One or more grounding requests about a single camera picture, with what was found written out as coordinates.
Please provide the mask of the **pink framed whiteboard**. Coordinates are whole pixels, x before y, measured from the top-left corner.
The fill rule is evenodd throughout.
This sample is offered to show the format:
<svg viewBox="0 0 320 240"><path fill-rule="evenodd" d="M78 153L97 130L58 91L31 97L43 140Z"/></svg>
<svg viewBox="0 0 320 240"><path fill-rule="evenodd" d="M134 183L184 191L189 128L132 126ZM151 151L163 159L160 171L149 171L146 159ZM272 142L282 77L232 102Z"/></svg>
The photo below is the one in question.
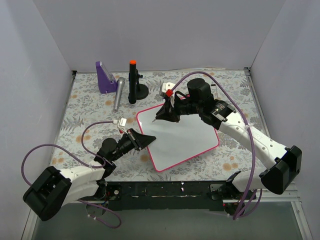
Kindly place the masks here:
<svg viewBox="0 0 320 240"><path fill-rule="evenodd" d="M183 115L178 123L165 120L152 122L162 106L146 108L136 115L141 133L156 137L147 151L157 172L166 171L219 146L217 131L203 123L197 114Z"/></svg>

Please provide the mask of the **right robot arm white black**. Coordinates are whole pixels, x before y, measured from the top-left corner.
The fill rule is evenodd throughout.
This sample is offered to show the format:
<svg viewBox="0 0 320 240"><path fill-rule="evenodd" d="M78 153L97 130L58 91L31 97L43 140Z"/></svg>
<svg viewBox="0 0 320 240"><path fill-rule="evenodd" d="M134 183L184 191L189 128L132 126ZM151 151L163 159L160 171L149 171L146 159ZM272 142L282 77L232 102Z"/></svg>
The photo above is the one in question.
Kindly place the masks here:
<svg viewBox="0 0 320 240"><path fill-rule="evenodd" d="M267 189L281 195L301 171L302 150L278 143L245 123L243 117L223 100L217 100L202 78L187 83L188 94L174 90L175 84L163 83L160 95L165 102L156 113L157 120L178 123L181 116L198 115L214 129L232 137L260 160L264 169L253 174L237 171L218 190L220 195L237 199L247 190Z"/></svg>

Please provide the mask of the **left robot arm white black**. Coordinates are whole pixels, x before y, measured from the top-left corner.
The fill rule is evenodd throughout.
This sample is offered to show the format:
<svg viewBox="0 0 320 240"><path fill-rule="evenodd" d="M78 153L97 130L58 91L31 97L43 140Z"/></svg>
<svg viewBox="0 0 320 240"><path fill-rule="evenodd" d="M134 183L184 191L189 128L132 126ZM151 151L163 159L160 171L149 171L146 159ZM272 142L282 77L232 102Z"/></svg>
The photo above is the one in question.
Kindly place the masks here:
<svg viewBox="0 0 320 240"><path fill-rule="evenodd" d="M131 150L143 150L156 140L130 128L119 141L106 138L93 161L73 168L47 167L24 193L23 201L42 220L55 216L62 206L84 197L101 200L106 196L102 184L116 168L115 161Z"/></svg>

